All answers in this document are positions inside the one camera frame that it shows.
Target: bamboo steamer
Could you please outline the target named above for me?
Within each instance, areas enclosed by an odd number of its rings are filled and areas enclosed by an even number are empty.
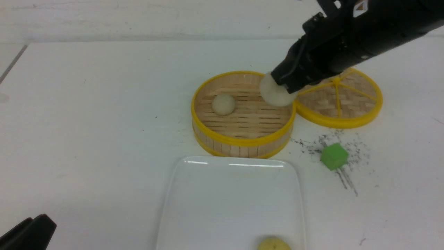
[[[191,103],[192,126],[197,142],[212,155],[269,158],[290,139],[296,102],[286,107],[270,106],[260,95],[264,74],[228,72],[207,80]],[[219,116],[211,108],[219,94],[236,100],[232,114]]]

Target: bamboo steamer lid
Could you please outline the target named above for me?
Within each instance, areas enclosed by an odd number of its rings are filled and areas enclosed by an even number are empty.
[[[297,112],[318,125],[350,129],[371,122],[382,107],[378,85],[364,73],[348,69],[316,86],[306,86],[296,98]]]

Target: white table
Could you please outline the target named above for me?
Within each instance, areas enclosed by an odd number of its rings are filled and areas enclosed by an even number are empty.
[[[196,88],[227,71],[271,70],[293,42],[31,44],[0,85],[10,97],[0,104],[0,234],[47,213],[58,225],[50,250],[154,249],[173,165],[207,155],[190,125]],[[309,249],[444,245],[442,65],[441,38],[359,65],[385,98],[365,127],[296,118],[273,158],[300,176]],[[357,195],[319,162],[321,136],[348,147]]]

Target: green sponge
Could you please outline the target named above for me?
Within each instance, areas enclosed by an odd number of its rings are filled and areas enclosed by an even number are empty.
[[[337,170],[347,163],[349,153],[339,144],[335,143],[324,148],[321,155],[321,162],[331,171]]]

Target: white plate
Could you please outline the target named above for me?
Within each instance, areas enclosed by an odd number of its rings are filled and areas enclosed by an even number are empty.
[[[187,157],[171,180],[157,250],[255,250],[269,236],[305,250],[302,207],[286,162]]]

